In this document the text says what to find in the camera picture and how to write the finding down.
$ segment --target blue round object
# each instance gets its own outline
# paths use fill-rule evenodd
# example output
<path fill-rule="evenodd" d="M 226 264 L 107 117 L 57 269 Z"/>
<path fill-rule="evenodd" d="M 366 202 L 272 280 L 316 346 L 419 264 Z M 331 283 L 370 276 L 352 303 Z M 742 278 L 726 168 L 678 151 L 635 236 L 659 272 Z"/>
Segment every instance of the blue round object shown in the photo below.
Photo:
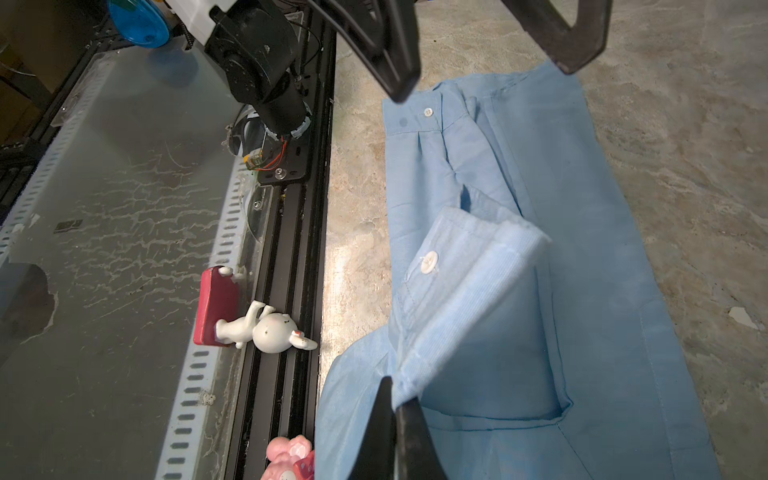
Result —
<path fill-rule="evenodd" d="M 168 23 L 151 0 L 110 0 L 109 14 L 118 31 L 134 45 L 157 48 L 170 39 Z"/>

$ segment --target slotted white strip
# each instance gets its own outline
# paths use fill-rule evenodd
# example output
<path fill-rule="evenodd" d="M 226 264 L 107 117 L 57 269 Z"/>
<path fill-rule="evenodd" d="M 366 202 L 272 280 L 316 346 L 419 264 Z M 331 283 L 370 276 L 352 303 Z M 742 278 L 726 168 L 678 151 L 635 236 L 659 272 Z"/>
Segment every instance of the slotted white strip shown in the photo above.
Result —
<path fill-rule="evenodd" d="M 56 134 L 56 138 L 54 138 L 51 145 L 45 151 L 45 155 L 40 160 L 27 186 L 24 187 L 24 191 L 22 191 L 22 194 L 18 197 L 10 213 L 5 218 L 2 227 L 0 227 L 0 265 L 10 254 L 16 237 L 22 230 L 34 222 L 33 215 L 38 199 L 48 186 L 48 182 L 53 177 L 53 173 L 61 158 L 71 145 L 75 132 L 78 131 L 83 120 L 88 116 L 88 111 L 91 110 L 94 100 L 104 86 L 104 82 L 109 77 L 110 72 L 112 72 L 112 68 L 115 65 L 114 55 L 116 55 L 116 52 L 107 52 L 104 54 L 104 57 L 94 60 L 88 67 L 89 70 L 95 68 L 95 73 L 83 87 L 80 99 L 73 107 L 74 112 L 66 120 L 61 130 Z"/>
<path fill-rule="evenodd" d="M 243 236 L 248 228 L 245 214 L 240 207 L 238 175 L 246 171 L 243 162 L 235 157 L 209 267 L 223 265 L 233 270 L 237 268 L 243 248 Z M 204 437 L 205 420 L 210 409 L 204 404 L 204 399 L 214 387 L 220 352 L 221 347 L 196 345 L 190 336 L 174 407 L 170 412 L 168 430 L 165 433 L 163 451 L 155 474 L 157 480 L 191 480 L 194 477 Z"/>

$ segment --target shirt button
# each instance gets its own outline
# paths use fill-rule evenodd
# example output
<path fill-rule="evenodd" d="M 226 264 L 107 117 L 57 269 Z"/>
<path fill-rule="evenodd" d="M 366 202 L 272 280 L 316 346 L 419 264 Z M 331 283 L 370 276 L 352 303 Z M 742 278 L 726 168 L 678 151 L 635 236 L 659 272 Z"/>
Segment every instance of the shirt button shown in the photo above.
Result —
<path fill-rule="evenodd" d="M 437 266 L 437 252 L 427 253 L 422 259 L 422 273 L 431 273 Z"/>

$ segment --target gray panel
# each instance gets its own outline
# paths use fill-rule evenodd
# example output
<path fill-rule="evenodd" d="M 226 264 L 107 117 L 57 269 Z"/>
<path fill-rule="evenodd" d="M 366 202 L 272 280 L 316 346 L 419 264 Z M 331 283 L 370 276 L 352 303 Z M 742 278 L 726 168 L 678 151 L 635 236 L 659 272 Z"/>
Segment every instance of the gray panel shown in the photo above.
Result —
<path fill-rule="evenodd" d="M 197 49 L 115 56 L 10 253 L 29 266 L 0 270 L 16 292 L 0 306 L 4 478 L 149 478 L 157 467 L 238 104 Z M 81 223 L 55 232 L 70 220 Z"/>

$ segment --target black cable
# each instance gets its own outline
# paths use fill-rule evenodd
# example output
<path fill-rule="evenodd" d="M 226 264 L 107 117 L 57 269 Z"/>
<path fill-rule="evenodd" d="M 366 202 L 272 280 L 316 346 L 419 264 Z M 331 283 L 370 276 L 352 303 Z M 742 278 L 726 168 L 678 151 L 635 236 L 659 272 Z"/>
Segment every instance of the black cable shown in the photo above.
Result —
<path fill-rule="evenodd" d="M 320 44 L 320 38 L 315 35 L 315 32 L 310 30 L 309 27 L 306 27 L 305 25 L 301 25 L 299 22 L 294 22 L 293 20 L 286 20 L 288 23 L 293 24 L 299 28 L 303 28 L 304 30 L 307 30 L 310 35 L 312 35 L 315 40 L 317 40 L 317 50 L 315 50 L 315 53 L 312 54 L 311 57 L 307 58 L 304 63 L 301 64 L 301 72 L 304 73 L 304 67 L 306 67 L 307 64 L 309 64 L 314 58 L 317 56 L 317 54 L 320 53 L 320 50 L 323 49 L 323 46 Z"/>

